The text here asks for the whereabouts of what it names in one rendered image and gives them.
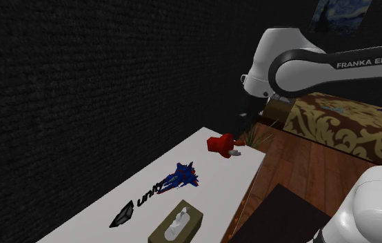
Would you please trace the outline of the green spiky plant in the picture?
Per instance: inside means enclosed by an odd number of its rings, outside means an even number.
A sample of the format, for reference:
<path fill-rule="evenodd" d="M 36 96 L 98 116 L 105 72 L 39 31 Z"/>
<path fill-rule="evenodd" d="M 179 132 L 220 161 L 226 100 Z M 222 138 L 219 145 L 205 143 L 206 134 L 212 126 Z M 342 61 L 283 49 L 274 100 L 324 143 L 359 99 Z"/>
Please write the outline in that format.
<path fill-rule="evenodd" d="M 245 144 L 255 149 L 261 145 L 269 144 L 275 138 L 275 135 L 272 133 L 272 126 L 275 123 L 276 122 L 269 126 L 256 123 L 252 127 L 249 127 L 249 129 L 247 129 L 243 134 Z"/>

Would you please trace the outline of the red toy with grey tip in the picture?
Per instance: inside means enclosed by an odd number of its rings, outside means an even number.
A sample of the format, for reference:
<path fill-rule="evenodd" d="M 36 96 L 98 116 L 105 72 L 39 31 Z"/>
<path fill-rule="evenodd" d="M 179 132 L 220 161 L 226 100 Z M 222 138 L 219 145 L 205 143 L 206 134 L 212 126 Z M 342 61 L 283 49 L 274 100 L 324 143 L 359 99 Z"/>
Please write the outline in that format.
<path fill-rule="evenodd" d="M 231 156 L 240 156 L 241 153 L 234 147 L 245 145 L 245 142 L 235 140 L 233 135 L 229 133 L 223 134 L 220 137 L 210 137 L 207 139 L 208 151 L 218 153 L 227 159 Z"/>

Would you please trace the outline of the bed with brown gold cover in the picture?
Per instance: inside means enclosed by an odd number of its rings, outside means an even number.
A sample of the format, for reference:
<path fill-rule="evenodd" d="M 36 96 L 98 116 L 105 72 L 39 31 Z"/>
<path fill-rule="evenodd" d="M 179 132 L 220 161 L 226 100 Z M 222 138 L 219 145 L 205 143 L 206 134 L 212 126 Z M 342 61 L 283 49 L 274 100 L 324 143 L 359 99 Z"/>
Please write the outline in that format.
<path fill-rule="evenodd" d="M 286 132 L 382 164 L 382 108 L 323 93 L 274 95 L 262 112 Z"/>

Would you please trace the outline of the white table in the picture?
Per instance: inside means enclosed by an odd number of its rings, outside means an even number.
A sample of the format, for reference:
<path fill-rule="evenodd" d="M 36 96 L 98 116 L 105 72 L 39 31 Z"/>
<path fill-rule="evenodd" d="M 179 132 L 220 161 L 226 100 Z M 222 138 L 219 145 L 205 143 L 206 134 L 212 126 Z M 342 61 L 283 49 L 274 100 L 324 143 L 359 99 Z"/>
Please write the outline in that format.
<path fill-rule="evenodd" d="M 216 136 L 217 132 L 200 128 L 37 243 L 148 243 L 150 234 L 181 200 L 203 213 L 201 228 L 191 243 L 221 243 L 265 153 L 242 146 L 240 156 L 226 159 L 207 149 L 207 139 Z M 129 201 L 137 202 L 156 182 L 173 173 L 179 162 L 193 164 L 198 186 L 155 194 L 135 206 L 126 223 L 110 227 Z"/>

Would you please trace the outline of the blue and red toy jet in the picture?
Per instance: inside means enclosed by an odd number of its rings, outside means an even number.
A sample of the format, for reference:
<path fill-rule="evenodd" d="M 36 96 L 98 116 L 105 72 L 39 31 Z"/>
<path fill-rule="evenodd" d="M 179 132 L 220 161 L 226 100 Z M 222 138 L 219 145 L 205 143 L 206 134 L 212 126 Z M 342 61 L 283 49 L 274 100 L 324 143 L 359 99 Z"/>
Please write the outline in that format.
<path fill-rule="evenodd" d="M 157 191 L 157 194 L 162 194 L 173 188 L 181 188 L 188 184 L 195 187 L 199 185 L 198 175 L 195 173 L 193 167 L 194 162 L 189 164 L 177 163 L 177 168 L 173 174 L 169 174 L 161 182 L 161 188 Z"/>

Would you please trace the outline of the dark robot stand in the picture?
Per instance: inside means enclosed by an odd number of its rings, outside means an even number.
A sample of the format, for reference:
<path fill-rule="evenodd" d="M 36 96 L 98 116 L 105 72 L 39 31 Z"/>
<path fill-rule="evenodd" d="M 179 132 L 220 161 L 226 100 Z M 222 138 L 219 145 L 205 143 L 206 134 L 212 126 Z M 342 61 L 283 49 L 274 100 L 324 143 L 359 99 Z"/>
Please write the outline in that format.
<path fill-rule="evenodd" d="M 228 243 L 307 243 L 330 219 L 277 184 Z"/>

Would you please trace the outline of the olive tissue box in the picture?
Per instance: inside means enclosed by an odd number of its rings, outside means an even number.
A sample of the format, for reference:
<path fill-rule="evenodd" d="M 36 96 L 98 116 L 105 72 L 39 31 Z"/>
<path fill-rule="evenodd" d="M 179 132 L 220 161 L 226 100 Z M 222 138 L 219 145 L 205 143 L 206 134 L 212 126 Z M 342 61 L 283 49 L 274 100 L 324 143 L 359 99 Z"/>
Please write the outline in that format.
<path fill-rule="evenodd" d="M 148 243 L 191 243 L 201 227 L 203 213 L 181 200 L 148 237 Z"/>

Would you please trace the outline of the blue night sky wall picture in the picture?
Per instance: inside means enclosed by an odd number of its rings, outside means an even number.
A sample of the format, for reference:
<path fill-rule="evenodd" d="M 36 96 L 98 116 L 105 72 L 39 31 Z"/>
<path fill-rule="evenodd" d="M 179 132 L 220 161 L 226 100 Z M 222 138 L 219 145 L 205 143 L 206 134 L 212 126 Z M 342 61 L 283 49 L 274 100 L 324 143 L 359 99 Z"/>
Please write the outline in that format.
<path fill-rule="evenodd" d="M 319 0 L 308 32 L 354 36 L 372 0 Z"/>

